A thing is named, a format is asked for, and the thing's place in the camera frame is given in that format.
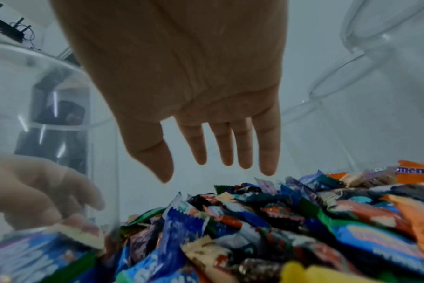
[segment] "wire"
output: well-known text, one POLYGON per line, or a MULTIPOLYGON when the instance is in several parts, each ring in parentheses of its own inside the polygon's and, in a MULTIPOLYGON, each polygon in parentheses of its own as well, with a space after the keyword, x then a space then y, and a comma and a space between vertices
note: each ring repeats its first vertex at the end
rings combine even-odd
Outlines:
POLYGON ((29 38, 25 38, 25 35, 24 35, 24 40, 27 41, 27 42, 29 42, 30 45, 32 45, 32 47, 35 50, 39 50, 37 47, 35 47, 34 43, 32 42, 35 39, 35 32, 34 32, 34 30, 30 26, 26 26, 24 24, 17 23, 17 22, 11 22, 10 25, 15 25, 17 28, 18 27, 25 27, 25 29, 23 31, 26 31, 27 29, 30 29, 30 32, 31 32, 30 37, 29 38))

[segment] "hand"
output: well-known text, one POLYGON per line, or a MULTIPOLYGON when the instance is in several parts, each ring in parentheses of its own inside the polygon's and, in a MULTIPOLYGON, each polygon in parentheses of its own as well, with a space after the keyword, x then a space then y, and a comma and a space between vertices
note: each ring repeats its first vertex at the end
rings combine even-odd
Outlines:
POLYGON ((173 162, 160 121, 174 116, 196 161, 206 163, 202 123, 221 159, 260 170, 280 155, 278 87, 287 0, 52 0, 84 68, 102 92, 131 156, 163 182, 173 162))
POLYGON ((48 226, 83 205, 103 209, 100 191, 86 176, 46 159, 0 155, 0 212, 15 229, 48 226))

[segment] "ceiling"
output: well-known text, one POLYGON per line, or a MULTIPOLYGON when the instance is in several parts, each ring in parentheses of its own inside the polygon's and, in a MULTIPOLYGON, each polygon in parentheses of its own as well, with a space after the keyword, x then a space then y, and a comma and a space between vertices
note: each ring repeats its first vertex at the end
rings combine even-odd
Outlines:
POLYGON ((54 20, 54 13, 48 0, 1 0, 24 18, 31 20, 42 28, 47 28, 54 20))

